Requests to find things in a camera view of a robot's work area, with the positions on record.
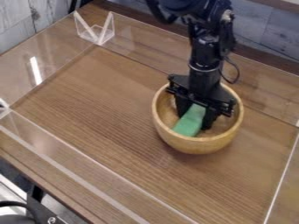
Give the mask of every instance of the acrylic bracket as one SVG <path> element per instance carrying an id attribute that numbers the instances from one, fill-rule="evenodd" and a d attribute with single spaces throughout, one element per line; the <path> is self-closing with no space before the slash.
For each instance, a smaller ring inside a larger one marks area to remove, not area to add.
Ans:
<path id="1" fill-rule="evenodd" d="M 109 39 L 115 37 L 115 22 L 112 12 L 107 15 L 104 26 L 93 24 L 88 26 L 80 14 L 75 11 L 73 18 L 79 36 L 93 44 L 103 46 Z"/>

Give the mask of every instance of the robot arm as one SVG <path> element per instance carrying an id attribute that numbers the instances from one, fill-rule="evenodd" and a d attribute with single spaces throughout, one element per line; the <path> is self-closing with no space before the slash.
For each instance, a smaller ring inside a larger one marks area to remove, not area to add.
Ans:
<path id="1" fill-rule="evenodd" d="M 191 40 L 189 75 L 171 74 L 167 91 L 173 94 L 177 116 L 193 103 L 205 109 L 203 129 L 220 115 L 231 116 L 236 100 L 220 85 L 223 61 L 233 50 L 233 14 L 229 0 L 145 0 L 151 12 L 164 24 L 177 18 L 188 25 Z M 168 18 L 160 7 L 171 14 Z"/>

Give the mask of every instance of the green object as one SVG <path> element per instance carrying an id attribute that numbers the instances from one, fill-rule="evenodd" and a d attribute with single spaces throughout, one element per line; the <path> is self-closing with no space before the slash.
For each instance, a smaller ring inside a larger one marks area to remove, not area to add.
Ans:
<path id="1" fill-rule="evenodd" d="M 181 119 L 172 127 L 172 131 L 183 136 L 196 137 L 201 130 L 201 120 L 204 115 L 205 108 L 197 104 L 192 104 Z"/>

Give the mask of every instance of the bowl rim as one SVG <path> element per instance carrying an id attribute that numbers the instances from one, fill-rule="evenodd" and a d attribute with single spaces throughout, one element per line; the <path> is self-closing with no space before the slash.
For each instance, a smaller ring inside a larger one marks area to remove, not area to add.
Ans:
<path id="1" fill-rule="evenodd" d="M 235 133 L 237 128 L 239 128 L 239 125 L 241 124 L 241 121 L 243 121 L 243 117 L 244 117 L 244 105 L 243 105 L 243 102 L 239 98 L 239 95 L 237 93 L 223 83 L 220 83 L 220 85 L 232 93 L 233 97 L 236 98 L 237 100 L 237 109 L 239 109 L 239 114 L 237 114 L 237 120 L 236 122 L 233 123 L 233 125 L 229 127 L 229 129 L 220 133 L 219 135 L 216 136 L 204 136 L 204 137 L 189 137 L 189 136 L 184 136 L 181 134 L 177 134 L 175 131 L 172 131 L 171 128 L 167 127 L 167 125 L 163 123 L 161 119 L 160 119 L 160 116 L 157 114 L 157 109 L 156 109 L 156 101 L 157 101 L 157 98 L 161 94 L 161 92 L 165 90 L 165 88 L 168 87 L 168 83 L 165 85 L 161 86 L 161 88 L 157 90 L 157 92 L 155 93 L 155 96 L 153 96 L 153 100 L 152 100 L 152 113 L 153 113 L 153 119 L 156 120 L 159 126 L 171 134 L 173 135 L 175 137 L 179 137 L 184 140 L 188 140 L 188 141 L 193 141 L 193 142 L 200 142 L 200 143 L 204 143 L 204 142 L 209 142 L 209 141 L 215 141 L 215 140 L 219 140 L 221 139 L 223 137 L 227 137 L 229 134 Z"/>

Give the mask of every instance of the wooden bowl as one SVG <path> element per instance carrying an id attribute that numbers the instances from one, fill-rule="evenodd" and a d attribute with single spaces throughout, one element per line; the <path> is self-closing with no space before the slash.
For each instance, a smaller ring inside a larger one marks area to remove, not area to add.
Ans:
<path id="1" fill-rule="evenodd" d="M 165 84 L 156 92 L 152 102 L 153 126 L 161 139 L 177 150 L 188 154 L 208 154 L 223 149 L 237 134 L 243 121 L 244 107 L 235 91 L 221 84 L 237 100 L 233 116 L 220 116 L 209 130 L 201 131 L 196 137 L 188 137 L 172 131 L 179 117 L 176 115 L 173 95 L 165 92 Z"/>

